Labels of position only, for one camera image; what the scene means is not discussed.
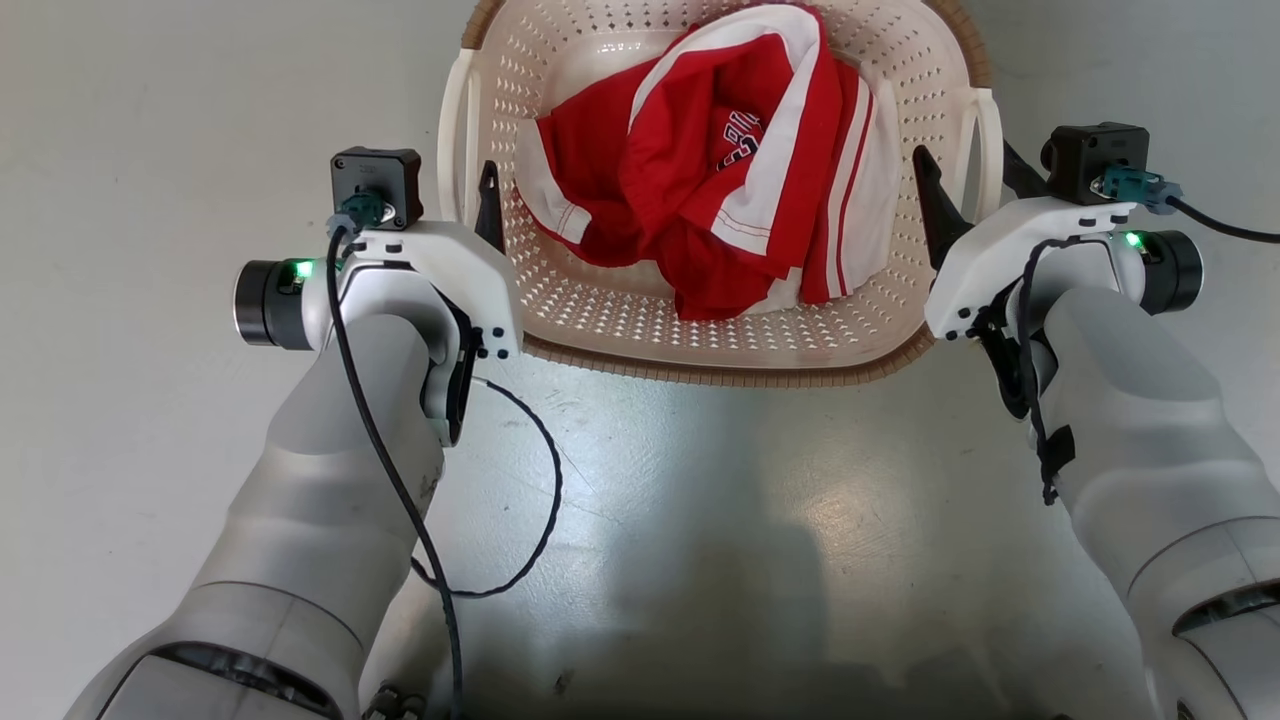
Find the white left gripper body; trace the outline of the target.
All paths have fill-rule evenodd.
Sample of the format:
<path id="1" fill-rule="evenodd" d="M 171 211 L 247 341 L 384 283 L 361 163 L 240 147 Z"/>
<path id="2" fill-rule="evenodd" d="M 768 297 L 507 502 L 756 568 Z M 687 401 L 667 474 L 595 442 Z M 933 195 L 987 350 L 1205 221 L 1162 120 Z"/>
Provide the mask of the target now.
<path id="1" fill-rule="evenodd" d="M 489 359 L 524 348 L 521 302 L 508 258 L 460 223 L 424 222 L 403 232 L 369 231 L 346 264 L 346 319 L 406 319 L 434 359 L 461 350 L 476 331 Z"/>

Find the red and white shirt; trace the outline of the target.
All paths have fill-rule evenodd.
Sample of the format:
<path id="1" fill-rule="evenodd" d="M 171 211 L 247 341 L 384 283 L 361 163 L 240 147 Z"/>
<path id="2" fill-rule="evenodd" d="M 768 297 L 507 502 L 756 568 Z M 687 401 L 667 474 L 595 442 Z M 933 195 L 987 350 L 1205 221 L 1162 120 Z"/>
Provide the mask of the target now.
<path id="1" fill-rule="evenodd" d="M 897 123 L 817 10 L 760 5 L 524 120 L 515 186 L 581 261 L 653 263 L 678 318 L 721 322 L 845 299 L 886 268 Z"/>

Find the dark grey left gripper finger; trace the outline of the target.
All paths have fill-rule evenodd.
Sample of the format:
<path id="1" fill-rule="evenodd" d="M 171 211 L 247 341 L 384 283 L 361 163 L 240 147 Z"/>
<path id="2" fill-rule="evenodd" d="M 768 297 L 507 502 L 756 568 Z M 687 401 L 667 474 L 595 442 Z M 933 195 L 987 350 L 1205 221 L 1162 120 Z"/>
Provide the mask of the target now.
<path id="1" fill-rule="evenodd" d="M 498 252 L 506 252 L 500 176 L 493 160 L 485 161 L 477 184 L 476 233 Z"/>

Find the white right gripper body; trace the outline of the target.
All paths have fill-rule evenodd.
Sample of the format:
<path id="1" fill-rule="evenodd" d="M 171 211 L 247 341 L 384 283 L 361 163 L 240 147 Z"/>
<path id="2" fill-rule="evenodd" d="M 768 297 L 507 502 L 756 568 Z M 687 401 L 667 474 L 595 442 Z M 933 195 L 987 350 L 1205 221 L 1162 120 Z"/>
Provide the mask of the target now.
<path id="1" fill-rule="evenodd" d="M 956 340 L 978 311 L 1021 277 L 1034 247 L 1048 240 L 1108 238 L 1137 209 L 1134 202 L 1080 206 L 1061 199 L 1012 201 L 963 234 L 948 250 L 925 302 L 925 323 L 937 340 Z"/>

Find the cream perforated laundry basket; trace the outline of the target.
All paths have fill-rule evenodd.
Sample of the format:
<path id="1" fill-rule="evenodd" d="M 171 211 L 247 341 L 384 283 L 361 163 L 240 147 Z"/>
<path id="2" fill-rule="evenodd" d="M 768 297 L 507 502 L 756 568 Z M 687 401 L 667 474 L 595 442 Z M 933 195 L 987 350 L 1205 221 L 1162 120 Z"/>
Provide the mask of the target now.
<path id="1" fill-rule="evenodd" d="M 479 172 L 495 164 L 529 354 L 653 380 L 806 388 L 877 380 L 934 345 L 911 154 L 934 154 L 955 202 L 974 192 L 977 218 L 998 208 L 1004 133 L 979 28 L 963 0 L 792 1 L 817 8 L 835 55 L 886 82 L 896 102 L 902 179 L 887 266 L 832 304 L 694 323 L 676 316 L 650 263 L 589 266 L 543 233 L 515 187 L 516 135 L 689 27 L 763 0 L 475 0 L 442 104 L 439 204 L 447 219 L 474 222 Z"/>

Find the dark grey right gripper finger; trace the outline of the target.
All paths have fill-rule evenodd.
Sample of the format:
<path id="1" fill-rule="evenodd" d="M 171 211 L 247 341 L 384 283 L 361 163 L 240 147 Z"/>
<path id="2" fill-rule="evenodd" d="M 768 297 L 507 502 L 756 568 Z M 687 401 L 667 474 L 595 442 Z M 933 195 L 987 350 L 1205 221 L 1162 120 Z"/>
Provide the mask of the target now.
<path id="1" fill-rule="evenodd" d="M 929 264 L 941 269 L 948 251 L 969 231 L 969 223 L 945 191 L 942 172 L 927 146 L 914 149 L 911 164 Z"/>
<path id="2" fill-rule="evenodd" d="M 1018 199 L 1038 199 L 1048 195 L 1046 179 L 1007 140 L 1004 141 L 1004 186 Z"/>

